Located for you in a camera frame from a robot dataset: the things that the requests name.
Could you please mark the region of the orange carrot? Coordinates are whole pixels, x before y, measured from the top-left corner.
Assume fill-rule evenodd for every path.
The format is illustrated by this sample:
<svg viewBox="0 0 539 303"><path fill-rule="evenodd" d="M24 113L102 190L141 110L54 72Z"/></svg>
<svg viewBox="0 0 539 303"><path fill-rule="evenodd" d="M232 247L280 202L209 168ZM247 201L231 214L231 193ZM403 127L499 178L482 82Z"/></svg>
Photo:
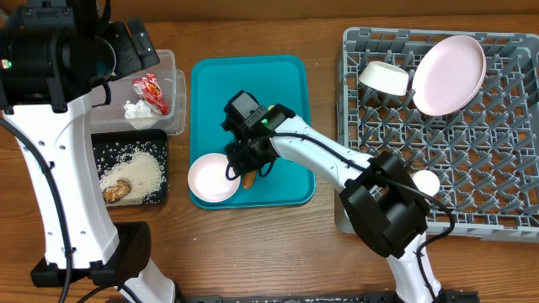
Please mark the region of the orange carrot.
<svg viewBox="0 0 539 303"><path fill-rule="evenodd" d="M243 181L242 181L242 186L243 186L243 189L245 190L249 190L253 187L253 184L254 184L254 181L256 179L256 176L257 176L257 172L256 171L252 171L252 172L249 172L249 173L246 173L244 176L243 176Z"/></svg>

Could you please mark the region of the red wrapper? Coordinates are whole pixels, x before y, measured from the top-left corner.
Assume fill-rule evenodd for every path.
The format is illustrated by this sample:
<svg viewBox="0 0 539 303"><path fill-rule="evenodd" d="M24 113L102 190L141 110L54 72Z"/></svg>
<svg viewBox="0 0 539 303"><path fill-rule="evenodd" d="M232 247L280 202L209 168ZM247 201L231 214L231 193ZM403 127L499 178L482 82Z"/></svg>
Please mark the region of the red wrapper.
<svg viewBox="0 0 539 303"><path fill-rule="evenodd" d="M164 102L161 89L154 73L147 73L143 77L134 79L132 86L136 94L147 102L152 111L158 115L166 115L169 106Z"/></svg>

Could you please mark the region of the pink white bowl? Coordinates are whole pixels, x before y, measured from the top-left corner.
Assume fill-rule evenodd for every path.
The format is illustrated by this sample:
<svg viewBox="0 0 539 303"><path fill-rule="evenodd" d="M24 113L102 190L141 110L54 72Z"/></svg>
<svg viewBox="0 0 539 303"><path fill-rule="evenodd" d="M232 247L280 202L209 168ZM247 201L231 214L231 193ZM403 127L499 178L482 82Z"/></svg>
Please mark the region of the pink white bowl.
<svg viewBox="0 0 539 303"><path fill-rule="evenodd" d="M205 202L220 203L231 198L239 189L240 178L229 180L231 171L227 157L209 153L196 159L188 171L190 191Z"/></svg>

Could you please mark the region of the white tissue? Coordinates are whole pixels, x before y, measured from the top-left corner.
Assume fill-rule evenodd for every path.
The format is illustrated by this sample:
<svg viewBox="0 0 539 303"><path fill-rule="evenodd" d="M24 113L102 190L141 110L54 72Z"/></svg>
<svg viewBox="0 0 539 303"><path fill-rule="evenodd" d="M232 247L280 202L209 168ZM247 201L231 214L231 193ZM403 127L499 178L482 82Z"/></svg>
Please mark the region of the white tissue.
<svg viewBox="0 0 539 303"><path fill-rule="evenodd" d="M126 100L124 111L126 119L150 118L154 116L151 107L142 99L135 104L130 100Z"/></svg>

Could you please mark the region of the brown food scraps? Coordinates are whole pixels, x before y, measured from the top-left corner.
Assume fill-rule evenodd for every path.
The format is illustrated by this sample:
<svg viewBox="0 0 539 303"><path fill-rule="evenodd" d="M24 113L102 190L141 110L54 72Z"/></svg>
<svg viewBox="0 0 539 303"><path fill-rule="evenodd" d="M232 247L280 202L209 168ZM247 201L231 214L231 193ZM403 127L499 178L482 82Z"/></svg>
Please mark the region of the brown food scraps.
<svg viewBox="0 0 539 303"><path fill-rule="evenodd" d="M116 184L102 191L104 202L114 204L126 197L131 192L131 189L131 184L128 181L119 179Z"/></svg>

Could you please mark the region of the cream white bowl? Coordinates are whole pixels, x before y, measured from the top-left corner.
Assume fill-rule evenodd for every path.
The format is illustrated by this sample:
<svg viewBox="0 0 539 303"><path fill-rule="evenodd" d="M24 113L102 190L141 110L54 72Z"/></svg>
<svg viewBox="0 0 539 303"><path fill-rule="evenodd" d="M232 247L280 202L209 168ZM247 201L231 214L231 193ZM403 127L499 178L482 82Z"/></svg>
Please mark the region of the cream white bowl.
<svg viewBox="0 0 539 303"><path fill-rule="evenodd" d="M359 82L382 93L404 96L407 93L408 74L398 66L371 61L359 75Z"/></svg>

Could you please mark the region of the white plastic cup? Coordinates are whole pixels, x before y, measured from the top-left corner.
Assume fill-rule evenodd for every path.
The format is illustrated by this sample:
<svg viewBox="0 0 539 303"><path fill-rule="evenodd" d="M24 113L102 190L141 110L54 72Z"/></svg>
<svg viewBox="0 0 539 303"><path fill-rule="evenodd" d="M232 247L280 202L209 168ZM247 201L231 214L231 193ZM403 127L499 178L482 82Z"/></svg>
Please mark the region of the white plastic cup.
<svg viewBox="0 0 539 303"><path fill-rule="evenodd" d="M440 190L438 176L429 170L419 170L412 173L411 178L419 191L434 197Z"/></svg>

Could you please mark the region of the white round plate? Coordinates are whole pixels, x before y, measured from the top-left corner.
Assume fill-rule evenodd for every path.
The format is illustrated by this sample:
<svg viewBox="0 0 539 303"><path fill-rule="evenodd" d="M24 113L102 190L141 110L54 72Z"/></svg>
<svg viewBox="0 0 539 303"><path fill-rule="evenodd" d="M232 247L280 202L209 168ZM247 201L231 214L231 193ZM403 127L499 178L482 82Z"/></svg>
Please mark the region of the white round plate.
<svg viewBox="0 0 539 303"><path fill-rule="evenodd" d="M430 116L463 109L477 95L486 74L482 46L454 35L433 46L420 61L412 83L414 105Z"/></svg>

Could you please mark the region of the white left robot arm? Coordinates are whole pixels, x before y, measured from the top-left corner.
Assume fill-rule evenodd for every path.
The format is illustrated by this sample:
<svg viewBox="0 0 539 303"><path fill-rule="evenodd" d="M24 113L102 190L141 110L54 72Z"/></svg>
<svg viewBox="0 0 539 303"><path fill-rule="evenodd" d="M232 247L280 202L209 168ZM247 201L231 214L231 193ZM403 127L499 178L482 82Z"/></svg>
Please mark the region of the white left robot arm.
<svg viewBox="0 0 539 303"><path fill-rule="evenodd" d="M131 302L173 302L149 225L113 222L99 187L89 94L159 62L139 18L110 15L94 1L34 0L1 30L1 124L19 143L45 231L30 278L62 292L88 278Z"/></svg>

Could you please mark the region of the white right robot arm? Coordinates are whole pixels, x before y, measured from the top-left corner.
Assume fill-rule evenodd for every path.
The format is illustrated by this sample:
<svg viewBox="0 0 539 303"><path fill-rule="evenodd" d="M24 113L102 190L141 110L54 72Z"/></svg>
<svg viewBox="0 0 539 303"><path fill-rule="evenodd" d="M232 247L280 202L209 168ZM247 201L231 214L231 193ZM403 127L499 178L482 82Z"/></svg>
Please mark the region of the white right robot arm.
<svg viewBox="0 0 539 303"><path fill-rule="evenodd" d="M435 198L420 191L403 162L351 150L314 130L282 104L266 108L243 90L225 105L226 177L234 180L273 167L279 158L330 183L355 234L384 257L402 302L443 302L449 295L435 278L426 247L427 216Z"/></svg>

